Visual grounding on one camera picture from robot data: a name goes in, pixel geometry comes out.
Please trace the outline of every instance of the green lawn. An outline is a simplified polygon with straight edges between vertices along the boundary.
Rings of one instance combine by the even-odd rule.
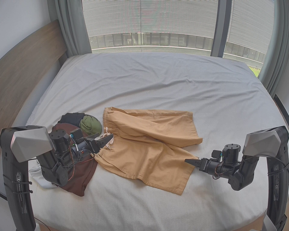
[[[253,73],[255,74],[255,76],[258,77],[261,69],[254,68],[254,67],[249,67],[249,68],[253,71]]]

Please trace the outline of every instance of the headboard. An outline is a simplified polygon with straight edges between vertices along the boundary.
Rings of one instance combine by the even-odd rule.
[[[26,98],[66,50],[55,20],[23,39],[0,59],[0,131],[12,126]]]

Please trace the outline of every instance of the white drawstring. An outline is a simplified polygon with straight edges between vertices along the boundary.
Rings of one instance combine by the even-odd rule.
[[[104,133],[104,134],[101,136],[101,138],[103,138],[103,137],[108,136],[108,135],[111,134],[111,133],[108,132],[108,128],[107,128],[107,127],[105,127],[105,131],[106,131],[106,133]],[[110,148],[114,148],[114,146],[108,146],[108,144],[113,144],[113,138],[105,145],[105,147],[107,147],[109,150],[110,150]]]

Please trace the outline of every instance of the rolled green garment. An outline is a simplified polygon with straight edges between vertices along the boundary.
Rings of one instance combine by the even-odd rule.
[[[99,120],[91,115],[85,115],[79,123],[80,128],[87,134],[101,134],[102,126]]]

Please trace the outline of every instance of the mattress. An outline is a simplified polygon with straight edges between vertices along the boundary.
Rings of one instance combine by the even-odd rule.
[[[203,142],[185,147],[199,158],[246,134],[283,126],[274,101],[241,62],[181,53],[103,53],[69,58],[27,124],[48,132],[61,115],[84,112],[102,120],[104,107],[192,111]],[[97,166],[84,197],[43,189],[30,179],[35,217],[58,230],[234,230],[267,208],[266,158],[252,184],[234,191],[226,179],[192,172],[176,195]]]

